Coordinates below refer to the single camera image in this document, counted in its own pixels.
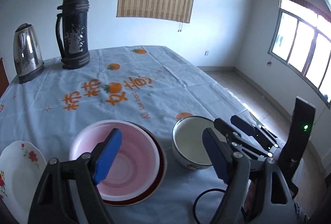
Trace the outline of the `person's right hand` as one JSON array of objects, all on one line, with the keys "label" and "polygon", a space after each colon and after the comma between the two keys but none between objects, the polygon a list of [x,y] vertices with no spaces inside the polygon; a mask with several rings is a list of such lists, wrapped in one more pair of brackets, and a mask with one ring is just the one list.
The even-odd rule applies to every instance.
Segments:
[{"label": "person's right hand", "polygon": [[251,210],[251,207],[252,207],[252,204],[253,204],[254,198],[255,198],[255,192],[256,192],[256,184],[251,180],[249,180],[248,183],[249,183],[248,192],[247,192],[244,204],[243,204],[244,211]]}]

